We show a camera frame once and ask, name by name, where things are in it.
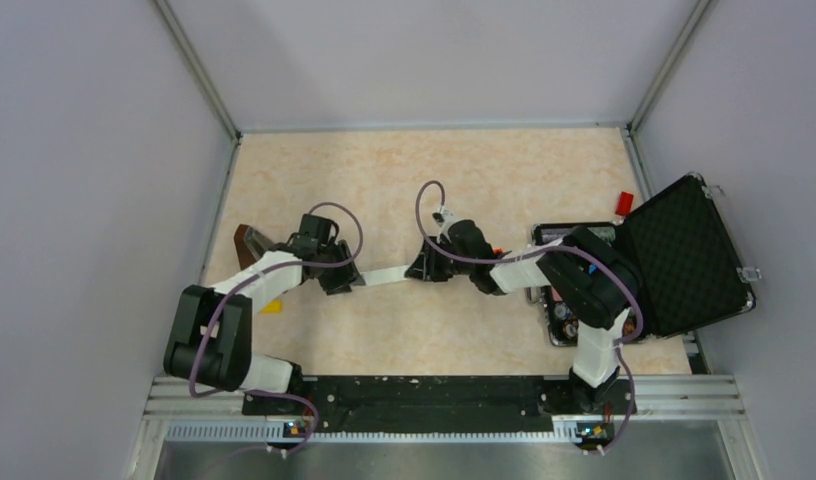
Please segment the white remote control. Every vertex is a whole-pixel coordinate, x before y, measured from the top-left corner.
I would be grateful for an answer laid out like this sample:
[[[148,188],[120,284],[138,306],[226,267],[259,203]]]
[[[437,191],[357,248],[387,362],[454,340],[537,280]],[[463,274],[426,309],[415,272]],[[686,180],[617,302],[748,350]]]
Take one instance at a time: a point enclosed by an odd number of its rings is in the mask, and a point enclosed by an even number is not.
[[[374,287],[405,281],[405,272],[408,268],[408,265],[400,265],[362,272],[361,285]]]

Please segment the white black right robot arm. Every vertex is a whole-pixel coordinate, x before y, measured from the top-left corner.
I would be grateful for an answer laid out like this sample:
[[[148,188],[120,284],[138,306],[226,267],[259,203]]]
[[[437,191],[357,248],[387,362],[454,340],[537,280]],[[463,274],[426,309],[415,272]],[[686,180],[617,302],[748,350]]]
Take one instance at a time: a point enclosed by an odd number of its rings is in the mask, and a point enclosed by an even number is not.
[[[585,226],[543,246],[520,251],[493,248],[472,220],[437,215],[438,235],[427,236],[407,268],[408,279],[446,282],[469,278],[482,293],[502,296],[548,287],[577,319],[577,351],[569,371],[570,397],[584,412],[596,412],[611,397],[621,368],[623,344],[639,334],[626,331],[641,276],[636,267]]]

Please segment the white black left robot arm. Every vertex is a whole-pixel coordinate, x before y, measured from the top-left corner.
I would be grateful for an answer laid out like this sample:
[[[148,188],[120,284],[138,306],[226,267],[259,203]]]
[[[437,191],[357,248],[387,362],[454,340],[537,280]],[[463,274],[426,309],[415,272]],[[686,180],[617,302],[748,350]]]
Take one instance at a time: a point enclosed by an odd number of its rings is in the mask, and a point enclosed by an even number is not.
[[[263,391],[279,412],[298,410],[305,388],[293,379],[295,366],[254,352],[253,319],[309,280],[328,295],[350,292],[361,275],[338,234],[335,221],[307,213],[287,241],[268,246],[249,267],[210,286],[186,287],[164,353],[165,373],[217,391]]]

